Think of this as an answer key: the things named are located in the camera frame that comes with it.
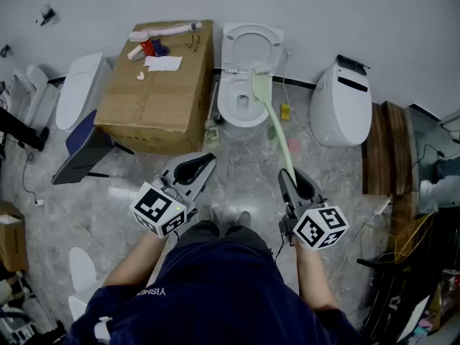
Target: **black chair leg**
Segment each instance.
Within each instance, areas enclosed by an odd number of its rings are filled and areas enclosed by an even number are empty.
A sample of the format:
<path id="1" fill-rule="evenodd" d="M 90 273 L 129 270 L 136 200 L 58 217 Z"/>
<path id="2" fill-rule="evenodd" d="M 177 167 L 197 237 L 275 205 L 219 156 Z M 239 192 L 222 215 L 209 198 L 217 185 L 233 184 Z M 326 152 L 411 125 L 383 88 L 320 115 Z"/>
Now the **black chair leg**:
<path id="1" fill-rule="evenodd" d="M 120 150 L 125 151 L 126 153 L 129 153 L 130 155 L 134 154 L 134 152 L 132 152 L 129 148 L 126 148 L 125 146 L 122 146 L 119 143 L 114 142 L 114 145 L 116 148 L 119 148 Z"/>
<path id="2" fill-rule="evenodd" d="M 97 172 L 89 172 L 86 176 L 94 176 L 95 178 L 110 178 L 107 174 L 98 174 Z"/>

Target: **blue chair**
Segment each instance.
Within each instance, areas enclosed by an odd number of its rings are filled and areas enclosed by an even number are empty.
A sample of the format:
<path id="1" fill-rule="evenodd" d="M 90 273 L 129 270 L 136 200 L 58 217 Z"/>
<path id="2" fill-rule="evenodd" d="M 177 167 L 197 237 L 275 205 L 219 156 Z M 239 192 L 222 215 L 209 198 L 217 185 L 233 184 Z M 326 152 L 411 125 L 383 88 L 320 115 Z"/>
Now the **blue chair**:
<path id="1" fill-rule="evenodd" d="M 109 178 L 109 175 L 91 172 L 91 169 L 101 161 L 114 147 L 131 155 L 130 149 L 123 147 L 94 125 L 97 110 L 91 112 L 72 132 L 65 141 L 69 158 L 52 177 L 52 183 L 79 183 L 85 176 Z"/>

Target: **white wall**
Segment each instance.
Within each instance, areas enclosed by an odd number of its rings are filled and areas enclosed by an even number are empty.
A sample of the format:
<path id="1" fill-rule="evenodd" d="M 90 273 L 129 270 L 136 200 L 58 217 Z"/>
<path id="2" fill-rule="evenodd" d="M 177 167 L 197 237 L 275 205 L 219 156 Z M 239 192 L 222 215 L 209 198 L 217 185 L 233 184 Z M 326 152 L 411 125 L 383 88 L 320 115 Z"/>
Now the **white wall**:
<path id="1" fill-rule="evenodd" d="M 58 24 L 35 24 L 44 3 Z M 136 23 L 169 19 L 214 20 L 216 66 L 224 22 L 257 22 L 283 29 L 295 49 L 289 78 L 316 83 L 341 53 L 372 68 L 376 102 L 415 102 L 439 117 L 460 109 L 460 0 L 0 0 L 0 47 L 14 50 L 0 78 L 27 63 L 64 75 L 97 50 L 116 57 Z"/>

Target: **white toilet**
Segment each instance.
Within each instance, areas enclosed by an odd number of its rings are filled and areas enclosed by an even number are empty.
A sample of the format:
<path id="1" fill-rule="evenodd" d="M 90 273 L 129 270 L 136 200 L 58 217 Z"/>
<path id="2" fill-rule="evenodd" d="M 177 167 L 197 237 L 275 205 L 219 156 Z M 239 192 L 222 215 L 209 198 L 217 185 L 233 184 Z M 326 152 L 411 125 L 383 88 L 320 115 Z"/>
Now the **white toilet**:
<path id="1" fill-rule="evenodd" d="M 329 147 L 357 146 L 369 134 L 372 100 L 364 75 L 332 65 L 321 77 L 310 103 L 316 140 Z"/>
<path id="2" fill-rule="evenodd" d="M 251 70 L 263 66 L 272 77 L 281 58 L 283 41 L 284 34 L 279 29 L 260 24 L 224 25 L 217 106 L 231 134 L 247 134 L 268 117 L 265 105 L 253 97 Z"/>
<path id="3" fill-rule="evenodd" d="M 57 103 L 56 124 L 59 129 L 71 131 L 97 109 L 111 72 L 102 52 L 73 61 Z"/>

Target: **shoe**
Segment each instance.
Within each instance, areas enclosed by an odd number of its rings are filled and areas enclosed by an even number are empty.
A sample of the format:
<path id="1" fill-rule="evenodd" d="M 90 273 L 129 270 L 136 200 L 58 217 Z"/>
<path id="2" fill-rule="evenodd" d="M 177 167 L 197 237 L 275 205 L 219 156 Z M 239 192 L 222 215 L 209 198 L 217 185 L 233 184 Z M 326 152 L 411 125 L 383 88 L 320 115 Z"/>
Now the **shoe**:
<path id="1" fill-rule="evenodd" d="M 46 141 L 48 140 L 48 137 L 50 136 L 50 130 L 48 128 L 43 128 L 42 132 L 40 133 L 40 141 L 41 141 L 41 145 L 39 147 L 39 151 L 43 151 L 43 149 L 45 148 L 45 143 Z"/>
<path id="2" fill-rule="evenodd" d="M 242 211 L 235 219 L 234 226 L 249 227 L 251 224 L 251 214 L 248 211 Z"/>
<path id="3" fill-rule="evenodd" d="M 198 215 L 196 216 L 197 222 L 210 221 L 214 222 L 214 213 L 209 206 L 201 206 L 198 210 Z"/>

